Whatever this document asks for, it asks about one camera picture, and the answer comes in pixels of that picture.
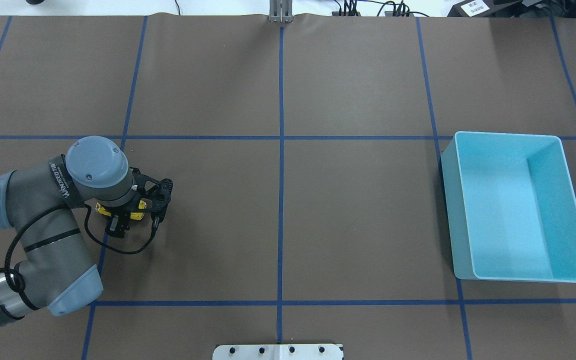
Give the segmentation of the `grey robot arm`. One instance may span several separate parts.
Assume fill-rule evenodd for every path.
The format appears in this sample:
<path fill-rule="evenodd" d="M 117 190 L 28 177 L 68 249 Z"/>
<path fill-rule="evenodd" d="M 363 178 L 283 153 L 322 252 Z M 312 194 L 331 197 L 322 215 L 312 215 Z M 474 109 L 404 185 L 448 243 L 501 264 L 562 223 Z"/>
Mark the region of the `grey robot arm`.
<path fill-rule="evenodd" d="M 98 264 L 73 210 L 92 199 L 124 205 L 136 191 L 125 153 L 103 136 L 0 175 L 0 229 L 15 230 L 0 267 L 0 328 L 41 309 L 68 315 L 100 297 Z"/>

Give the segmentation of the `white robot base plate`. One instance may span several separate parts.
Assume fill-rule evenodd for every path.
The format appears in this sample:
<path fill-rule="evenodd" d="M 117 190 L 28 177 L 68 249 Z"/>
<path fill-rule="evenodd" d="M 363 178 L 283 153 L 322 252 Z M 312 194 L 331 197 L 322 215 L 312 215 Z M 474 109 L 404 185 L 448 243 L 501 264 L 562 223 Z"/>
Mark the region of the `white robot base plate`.
<path fill-rule="evenodd" d="M 343 360 L 342 345 L 314 344 L 224 344 L 215 347 L 213 360 Z"/>

